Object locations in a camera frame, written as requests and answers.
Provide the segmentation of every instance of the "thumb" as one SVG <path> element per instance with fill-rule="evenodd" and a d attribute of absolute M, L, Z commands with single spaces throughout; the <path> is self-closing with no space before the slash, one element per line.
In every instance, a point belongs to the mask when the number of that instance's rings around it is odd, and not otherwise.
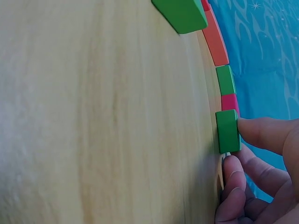
<path fill-rule="evenodd" d="M 238 128 L 249 144 L 283 155 L 299 199 L 299 119 L 239 119 Z"/>

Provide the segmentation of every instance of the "light wood grain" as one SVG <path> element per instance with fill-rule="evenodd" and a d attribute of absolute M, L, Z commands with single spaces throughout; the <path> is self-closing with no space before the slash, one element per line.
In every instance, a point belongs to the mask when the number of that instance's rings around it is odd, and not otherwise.
<path fill-rule="evenodd" d="M 0 1 L 0 223 L 214 223 L 215 77 L 149 0 Z"/>

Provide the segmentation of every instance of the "blue fabric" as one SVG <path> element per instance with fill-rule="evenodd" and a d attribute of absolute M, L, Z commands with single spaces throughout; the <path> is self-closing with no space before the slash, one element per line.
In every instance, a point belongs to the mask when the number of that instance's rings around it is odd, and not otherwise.
<path fill-rule="evenodd" d="M 299 117 L 299 1 L 210 0 L 234 74 L 244 118 Z M 250 147 L 285 170 L 280 156 Z M 250 179 L 257 197 L 272 198 Z"/>

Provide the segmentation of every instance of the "pink block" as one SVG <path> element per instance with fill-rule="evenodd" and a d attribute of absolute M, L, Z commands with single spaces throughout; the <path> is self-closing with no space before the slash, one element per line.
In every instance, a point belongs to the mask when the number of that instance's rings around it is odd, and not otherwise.
<path fill-rule="evenodd" d="M 211 5 L 207 0 L 201 0 L 201 4 L 204 8 L 204 11 L 209 11 L 211 9 Z"/>
<path fill-rule="evenodd" d="M 229 64 L 228 53 L 212 8 L 206 11 L 208 27 L 203 29 L 215 66 Z"/>
<path fill-rule="evenodd" d="M 237 114 L 240 117 L 240 110 L 239 110 L 237 95 L 229 94 L 229 95 L 221 96 L 221 105 L 222 105 L 223 111 L 235 109 L 237 111 Z"/>

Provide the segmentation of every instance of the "wooden block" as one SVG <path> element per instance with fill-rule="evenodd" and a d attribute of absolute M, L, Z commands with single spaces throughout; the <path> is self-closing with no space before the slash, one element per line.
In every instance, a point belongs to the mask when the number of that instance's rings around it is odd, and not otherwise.
<path fill-rule="evenodd" d="M 236 110 L 238 116 L 240 116 L 240 110 L 236 94 L 221 96 L 221 106 L 223 111 Z"/>
<path fill-rule="evenodd" d="M 204 8 L 204 11 L 209 11 L 211 9 L 211 5 L 207 0 L 201 0 L 201 4 Z"/>
<path fill-rule="evenodd" d="M 200 0 L 151 1 L 179 34 L 207 27 L 206 15 Z"/>
<path fill-rule="evenodd" d="M 215 66 L 229 64 L 228 53 L 212 8 L 206 11 L 209 26 L 203 30 Z"/>
<path fill-rule="evenodd" d="M 220 93 L 222 96 L 236 94 L 233 72 L 229 65 L 216 68 Z"/>
<path fill-rule="evenodd" d="M 241 150 L 241 136 L 238 131 L 236 110 L 216 113 L 219 152 L 232 153 Z"/>

